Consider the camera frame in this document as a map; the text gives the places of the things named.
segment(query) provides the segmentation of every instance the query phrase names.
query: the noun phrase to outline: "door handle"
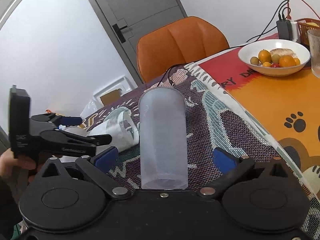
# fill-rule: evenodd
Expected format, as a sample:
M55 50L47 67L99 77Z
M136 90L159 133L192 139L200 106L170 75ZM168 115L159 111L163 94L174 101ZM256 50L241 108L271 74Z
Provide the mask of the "door handle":
M112 27L115 30L115 33L117 34L117 36L118 36L119 40L121 41L121 43L126 42L126 40L125 40L125 38L124 38L124 36L123 36L121 31L123 29L127 28L128 26L126 25L126 26L123 26L123 27L119 28L118 24L114 24Z

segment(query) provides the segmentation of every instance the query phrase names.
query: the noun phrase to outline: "basket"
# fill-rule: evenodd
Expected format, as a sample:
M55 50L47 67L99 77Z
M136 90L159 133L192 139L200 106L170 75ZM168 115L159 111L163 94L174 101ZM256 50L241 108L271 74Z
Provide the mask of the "basket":
M298 29L300 34L301 43L304 45L309 46L309 39L308 39L308 30L320 30L320 27L312 26L307 23L316 23L318 26L320 26L320 21L310 18L303 18L300 20L296 20L298 23Z

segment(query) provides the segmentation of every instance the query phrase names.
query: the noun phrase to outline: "human hand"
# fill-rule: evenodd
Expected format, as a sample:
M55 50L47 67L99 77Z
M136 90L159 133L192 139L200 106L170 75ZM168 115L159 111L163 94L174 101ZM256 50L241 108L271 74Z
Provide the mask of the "human hand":
M18 158L15 159L13 152L9 148L0 156L0 177L5 179L9 178L14 166L19 166L26 170L34 170L36 163L25 155L19 155Z

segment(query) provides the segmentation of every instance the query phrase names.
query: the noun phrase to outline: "fruit bowl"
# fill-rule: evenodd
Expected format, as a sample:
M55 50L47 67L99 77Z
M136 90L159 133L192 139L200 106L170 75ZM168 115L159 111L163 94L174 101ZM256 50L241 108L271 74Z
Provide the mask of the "fruit bowl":
M252 65L250 64L251 57L257 57L259 52L263 49L271 51L273 49L291 49L299 58L301 64L293 67L263 67L262 65ZM249 68L253 70L273 77L281 77L291 75L299 70L301 70L305 64L310 60L310 52L301 44L288 41L288 40L263 40L256 41L244 46L238 52L239 59L246 63Z

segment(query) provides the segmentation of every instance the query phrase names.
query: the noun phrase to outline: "screw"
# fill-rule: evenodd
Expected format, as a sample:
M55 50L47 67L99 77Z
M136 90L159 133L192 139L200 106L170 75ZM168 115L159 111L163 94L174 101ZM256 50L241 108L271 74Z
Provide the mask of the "screw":
M124 195L124 194L128 193L128 189L125 188L125 187L115 187L112 190L112 193L115 194L115 195Z
M203 187L200 190L200 193L202 195L208 196L208 195L213 195L214 193L216 193L216 190L213 187Z
M164 193L160 193L160 197L169 197L169 194L164 192Z

